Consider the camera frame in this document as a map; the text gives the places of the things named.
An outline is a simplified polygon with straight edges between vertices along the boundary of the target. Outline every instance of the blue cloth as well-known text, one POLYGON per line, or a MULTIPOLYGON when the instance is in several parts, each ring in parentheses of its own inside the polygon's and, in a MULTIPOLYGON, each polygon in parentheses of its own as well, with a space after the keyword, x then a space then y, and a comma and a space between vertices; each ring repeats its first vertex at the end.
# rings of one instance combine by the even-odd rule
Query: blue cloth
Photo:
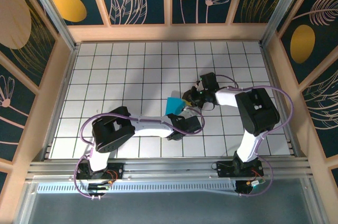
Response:
POLYGON ((168 115, 168 114, 179 115, 185 106, 186 106, 186 103, 184 100, 180 98, 168 97, 167 107, 165 109, 165 115, 168 115))

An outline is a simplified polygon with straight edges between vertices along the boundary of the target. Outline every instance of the yellow circle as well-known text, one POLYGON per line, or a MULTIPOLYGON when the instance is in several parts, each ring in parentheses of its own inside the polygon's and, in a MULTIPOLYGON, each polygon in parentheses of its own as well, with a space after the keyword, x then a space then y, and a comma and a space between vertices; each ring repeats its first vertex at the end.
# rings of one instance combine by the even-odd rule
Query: yellow circle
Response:
POLYGON ((0 43, 10 49, 26 45, 31 35, 30 8, 25 0, 0 0, 0 43))
POLYGON ((291 37, 291 57, 301 64, 310 57, 313 47, 315 46, 315 32, 310 26, 301 25, 292 34, 291 37))
POLYGON ((81 22, 87 10, 81 0, 53 0, 62 18, 70 22, 81 22))

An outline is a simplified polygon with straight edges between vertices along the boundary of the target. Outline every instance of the white tile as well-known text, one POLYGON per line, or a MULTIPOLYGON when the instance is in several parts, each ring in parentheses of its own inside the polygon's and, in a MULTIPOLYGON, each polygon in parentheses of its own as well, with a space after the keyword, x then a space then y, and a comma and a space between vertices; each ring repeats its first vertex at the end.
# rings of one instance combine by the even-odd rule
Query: white tile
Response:
POLYGON ((265 68, 250 68, 253 81, 269 81, 268 74, 265 68))
POLYGON ((230 54, 232 67, 249 67, 245 54, 230 54))
POLYGON ((162 44, 161 43, 146 43, 146 54, 161 54, 162 44))
POLYGON ((127 58, 128 56, 111 56, 110 57, 110 68, 111 69, 119 69, 127 68, 127 58))
POLYGON ((198 68, 213 68, 213 59, 211 54, 196 55, 198 68))
POLYGON ((128 54, 129 55, 144 55, 145 54, 145 43, 130 43, 128 54))
POLYGON ((205 126, 203 135, 223 135, 222 118, 221 117, 204 117, 205 126))
POLYGON ((66 101, 62 117, 81 117, 83 101, 66 101))
MULTIPOLYGON (((255 86, 271 86, 270 82, 254 82, 253 83, 255 86)), ((273 90, 272 89, 265 89, 267 93, 269 94, 270 98, 274 98, 273 90)))
POLYGON ((228 42, 229 54, 245 53, 242 42, 228 42))
POLYGON ((180 68, 196 68, 195 55, 180 55, 180 68))
POLYGON ((178 54, 179 47, 177 42, 163 42, 162 54, 178 54))
POLYGON ((75 69, 91 69, 94 56, 77 57, 75 69))
POLYGON ((162 68, 178 68, 179 56, 178 55, 162 55, 162 68))
POLYGON ((124 88, 124 84, 107 84, 105 100, 122 100, 124 88))
POLYGON ((228 156, 233 156, 234 152, 237 151, 242 142, 242 135, 237 136, 226 136, 226 144, 227 144, 227 153, 228 156))
POLYGON ((162 99, 168 97, 180 98, 180 84, 179 83, 163 83, 162 84, 162 99))
POLYGON ((259 155, 271 155, 268 142, 266 139, 263 139, 263 141, 260 143, 259 148, 258 148, 258 154, 259 155))
POLYGON ((168 141, 162 138, 162 157, 182 157, 182 141, 168 141))
POLYGON ((96 49, 95 43, 83 43, 80 46, 78 56, 94 56, 95 49, 96 49))
POLYGON ((180 42, 179 54, 195 54, 194 42, 180 42))
POLYGON ((142 116, 160 117, 161 100, 142 100, 142 116))
POLYGON ((240 116, 222 117, 225 135, 243 135, 244 129, 240 116))
POLYGON ((93 69, 108 69, 110 56, 95 56, 93 62, 93 69))
POLYGON ((139 149, 139 137, 132 137, 117 150, 118 158, 137 158, 139 149))
POLYGON ((245 52, 248 53, 259 53, 260 54, 260 48, 258 42, 243 42, 245 52))
POLYGON ((111 112, 112 110, 114 110, 114 109, 116 109, 120 106, 122 106, 122 100, 105 100, 102 112, 103 113, 111 112))
POLYGON ((90 74, 89 84, 106 84, 108 70, 98 69, 92 70, 90 74))
POLYGON ((228 52, 227 42, 211 42, 212 54, 225 54, 228 52))
POLYGON ((87 85, 70 85, 67 100, 84 100, 86 92, 87 85))
POLYGON ((86 100, 103 100, 106 91, 106 85, 99 84, 88 85, 86 100))
POLYGON ((181 82, 196 82, 198 79, 196 68, 180 68, 181 82))
POLYGON ((228 54, 214 54, 213 63, 215 67, 231 67, 230 58, 228 54))
POLYGON ((180 82, 180 72, 178 69, 162 69, 163 83, 180 82))
POLYGON ((249 68, 238 67, 232 68, 234 80, 237 82, 249 82, 252 81, 249 68))
MULTIPOLYGON (((82 118, 81 119, 80 126, 79 126, 79 132, 76 136, 80 137, 80 129, 87 120, 88 120, 88 118, 82 118)), ((92 127, 91 122, 90 122, 84 127, 83 136, 87 137, 87 138, 93 137, 92 130, 93 130, 93 127, 92 127)))
POLYGON ((142 83, 143 69, 127 69, 126 83, 142 83))
POLYGON ((161 84, 148 83, 143 84, 142 99, 160 99, 161 98, 161 84))
POLYGON ((145 69, 144 83, 161 83, 161 69, 145 69))
POLYGON ((285 135, 267 136, 271 155, 290 155, 285 135))
POLYGON ((219 105, 216 105, 213 108, 213 104, 210 102, 206 102, 203 105, 202 115, 203 116, 221 116, 221 108, 219 105))
POLYGON ((205 156, 202 136, 184 137, 182 141, 184 157, 205 156))
POLYGON ((222 116, 239 116, 239 110, 237 107, 228 105, 221 105, 222 116))
POLYGON ((206 156, 226 156, 226 143, 224 136, 205 136, 204 137, 206 156))
POLYGON ((62 118, 58 130, 58 137, 77 137, 79 125, 79 118, 62 118))
POLYGON ((111 55, 112 43, 98 43, 96 46, 95 56, 111 55))
POLYGON ((126 84, 123 99, 126 100, 142 99, 142 84, 126 84))
POLYGON ((126 69, 110 69, 107 83, 125 83, 126 69))
POLYGON ((112 46, 112 55, 127 55, 129 43, 114 43, 112 46))
POLYGON ((211 54, 210 42, 195 42, 196 54, 211 54))
POLYGON ((210 73, 210 72, 215 73, 215 68, 197 68, 197 75, 199 76, 199 78, 200 78, 201 75, 204 75, 204 74, 207 74, 207 73, 210 73))
POLYGON ((82 117, 92 117, 96 114, 102 113, 102 106, 104 101, 85 101, 82 117))
POLYGON ((261 54, 247 54, 249 67, 265 67, 261 54))
MULTIPOLYGON (((93 141, 93 137, 85 138, 87 141, 93 141)), ((80 138, 77 138, 73 158, 79 159, 84 154, 90 153, 91 146, 83 142, 80 138)))
POLYGON ((160 157, 161 138, 141 137, 139 142, 139 157, 160 157))
POLYGON ((123 100, 123 106, 128 108, 129 113, 133 115, 141 115, 141 100, 123 100))
MULTIPOLYGON (((232 69, 231 68, 215 68, 216 75, 225 75, 233 79, 232 69)), ((216 76, 217 82, 232 82, 226 77, 216 76)))
POLYGON ((50 159, 72 159, 76 138, 56 138, 50 159))
POLYGON ((144 68, 161 68, 161 55, 146 55, 144 68))
POLYGON ((128 57, 127 68, 143 68, 144 67, 144 55, 135 55, 128 57))
POLYGON ((88 84, 90 70, 74 70, 71 84, 88 84))

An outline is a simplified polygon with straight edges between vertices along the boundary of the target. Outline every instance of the white grid floor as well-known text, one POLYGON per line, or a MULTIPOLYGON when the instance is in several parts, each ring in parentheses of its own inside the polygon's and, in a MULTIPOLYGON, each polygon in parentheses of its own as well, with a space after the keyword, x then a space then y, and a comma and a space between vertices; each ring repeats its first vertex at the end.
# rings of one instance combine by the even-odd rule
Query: white grid floor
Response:
MULTIPOLYGON (((88 151, 79 128, 95 114, 124 105, 133 114, 164 115, 167 97, 180 97, 208 72, 230 76, 243 88, 270 85, 258 42, 82 44, 49 157, 80 158, 88 151)), ((220 87, 231 84, 217 81, 220 87)), ((133 137, 110 157, 232 156, 243 135, 238 110, 216 106, 202 113, 206 125, 199 135, 181 141, 133 137)), ((92 139, 91 126, 84 136, 92 139)), ((281 129, 262 142, 259 154, 289 155, 288 142, 281 129)))

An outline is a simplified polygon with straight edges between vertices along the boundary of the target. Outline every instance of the metal frame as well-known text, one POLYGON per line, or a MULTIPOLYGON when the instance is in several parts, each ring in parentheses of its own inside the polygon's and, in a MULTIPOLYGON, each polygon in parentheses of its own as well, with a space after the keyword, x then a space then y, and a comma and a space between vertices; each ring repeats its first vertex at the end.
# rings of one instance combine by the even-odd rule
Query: metal frame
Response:
POLYGON ((53 0, 39 0, 48 13, 50 19, 54 23, 55 27, 58 29, 59 33, 65 40, 67 46, 71 49, 75 49, 75 40, 73 39, 72 35, 70 34, 64 20, 62 19, 61 15, 59 14, 58 9, 56 8, 53 0))
POLYGON ((262 47, 266 47, 273 34, 275 33, 279 23, 282 21, 285 13, 289 9, 293 0, 279 0, 269 22, 266 27, 265 33, 263 34, 261 43, 262 47))

